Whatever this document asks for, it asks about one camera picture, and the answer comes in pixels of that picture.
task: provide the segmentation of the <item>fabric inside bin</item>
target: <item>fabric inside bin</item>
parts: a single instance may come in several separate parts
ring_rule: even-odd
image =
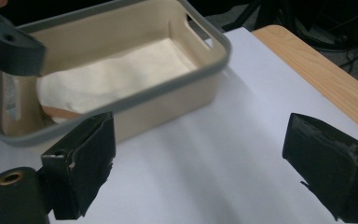
[[[60,123],[195,69],[195,64],[166,38],[40,77],[36,91],[44,111]]]

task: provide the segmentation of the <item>white table surface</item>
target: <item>white table surface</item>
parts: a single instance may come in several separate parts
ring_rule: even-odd
[[[282,158],[292,112],[358,139],[358,125],[245,29],[216,99],[117,145],[108,181],[85,217],[51,223],[342,223]],[[0,173],[40,168],[32,150],[0,142]]]

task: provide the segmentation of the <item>brass screw hole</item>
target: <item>brass screw hole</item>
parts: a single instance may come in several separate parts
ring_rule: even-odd
[[[21,171],[15,171],[0,178],[0,186],[7,186],[20,181],[24,177]]]

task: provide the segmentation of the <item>white cloth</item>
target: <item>white cloth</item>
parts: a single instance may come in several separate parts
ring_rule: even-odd
[[[119,56],[43,76],[37,80],[36,90],[42,106],[83,114],[194,69],[196,66],[166,38]]]

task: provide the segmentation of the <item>beige basket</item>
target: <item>beige basket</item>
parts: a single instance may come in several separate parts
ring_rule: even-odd
[[[210,46],[189,27],[187,16],[210,36]],[[41,76],[164,38],[169,38],[196,70],[60,124],[53,123],[41,110],[35,90],[37,76],[14,77],[16,116],[9,115],[3,100],[5,74],[0,71],[0,139],[13,146],[48,140],[68,132],[83,119],[107,111],[115,114],[117,142],[183,115],[212,101],[230,51],[227,39],[188,2],[180,0],[114,1],[21,29],[48,49]]]

